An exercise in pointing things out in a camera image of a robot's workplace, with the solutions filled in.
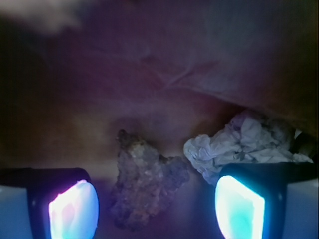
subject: rock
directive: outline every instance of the rock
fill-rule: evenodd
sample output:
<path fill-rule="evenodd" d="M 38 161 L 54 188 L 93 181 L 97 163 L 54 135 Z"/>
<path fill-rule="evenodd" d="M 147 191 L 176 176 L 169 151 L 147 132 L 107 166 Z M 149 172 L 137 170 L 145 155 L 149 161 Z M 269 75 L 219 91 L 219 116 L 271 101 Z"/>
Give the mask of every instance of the rock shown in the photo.
<path fill-rule="evenodd" d="M 132 231 L 166 210 L 179 187 L 189 180 L 181 157 L 165 158 L 141 137 L 119 131 L 119 175 L 112 191 L 115 224 Z"/>

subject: led light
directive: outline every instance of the led light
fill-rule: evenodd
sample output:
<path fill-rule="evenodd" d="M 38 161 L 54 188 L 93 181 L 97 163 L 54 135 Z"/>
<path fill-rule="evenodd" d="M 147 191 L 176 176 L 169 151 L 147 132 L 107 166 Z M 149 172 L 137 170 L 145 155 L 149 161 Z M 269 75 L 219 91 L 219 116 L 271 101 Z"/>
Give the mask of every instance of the led light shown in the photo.
<path fill-rule="evenodd" d="M 78 181 L 49 203 L 52 239 L 91 239 L 97 228 L 99 201 L 95 188 Z"/>
<path fill-rule="evenodd" d="M 265 199 L 231 176 L 216 185 L 215 209 L 226 239 L 261 239 Z"/>

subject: light panel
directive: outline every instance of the light panel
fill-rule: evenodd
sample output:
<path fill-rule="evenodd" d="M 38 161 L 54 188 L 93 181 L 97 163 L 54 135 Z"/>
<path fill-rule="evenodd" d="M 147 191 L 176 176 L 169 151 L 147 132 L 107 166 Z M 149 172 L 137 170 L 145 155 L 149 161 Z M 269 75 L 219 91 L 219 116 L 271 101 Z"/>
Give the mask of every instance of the light panel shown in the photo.
<path fill-rule="evenodd" d="M 232 176 L 216 185 L 215 209 L 219 228 L 226 239 L 261 239 L 265 199 Z"/>
<path fill-rule="evenodd" d="M 91 239 L 99 217 L 96 190 L 86 180 L 78 181 L 49 203 L 52 239 Z"/>

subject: crumpled tissue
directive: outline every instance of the crumpled tissue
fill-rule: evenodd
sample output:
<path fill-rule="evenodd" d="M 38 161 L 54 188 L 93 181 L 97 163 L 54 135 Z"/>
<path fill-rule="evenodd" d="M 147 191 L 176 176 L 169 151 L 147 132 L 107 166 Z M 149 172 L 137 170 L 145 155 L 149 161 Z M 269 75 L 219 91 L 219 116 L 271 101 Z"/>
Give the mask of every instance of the crumpled tissue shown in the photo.
<path fill-rule="evenodd" d="M 216 185 L 219 172 L 228 163 L 312 162 L 289 149 L 294 129 L 286 123 L 245 110 L 214 137 L 199 135 L 184 145 L 184 154 L 204 179 Z"/>

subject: surface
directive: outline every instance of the surface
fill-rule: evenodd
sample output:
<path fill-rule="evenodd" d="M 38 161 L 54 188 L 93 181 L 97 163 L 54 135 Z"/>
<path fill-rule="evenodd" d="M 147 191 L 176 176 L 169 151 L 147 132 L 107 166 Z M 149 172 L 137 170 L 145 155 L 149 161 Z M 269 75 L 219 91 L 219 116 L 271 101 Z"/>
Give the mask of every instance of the surface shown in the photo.
<path fill-rule="evenodd" d="M 220 236 L 195 172 L 145 231 L 109 223 L 122 128 L 182 155 L 251 107 L 318 138 L 317 1 L 109 0 L 54 36 L 0 26 L 0 162 L 86 169 L 101 195 L 97 238 Z"/>

